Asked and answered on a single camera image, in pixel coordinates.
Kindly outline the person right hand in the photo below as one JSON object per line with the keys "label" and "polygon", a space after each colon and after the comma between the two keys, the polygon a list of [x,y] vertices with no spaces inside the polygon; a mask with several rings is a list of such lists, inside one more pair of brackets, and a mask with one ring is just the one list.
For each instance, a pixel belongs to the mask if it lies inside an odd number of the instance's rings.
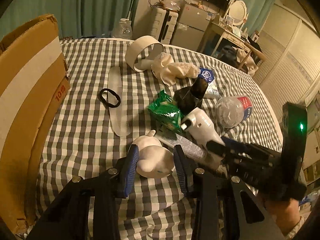
{"label": "person right hand", "polygon": [[304,224],[304,218],[299,213],[299,202],[292,198],[286,201],[271,200],[260,191],[257,198],[280,228],[285,239],[293,239]]}

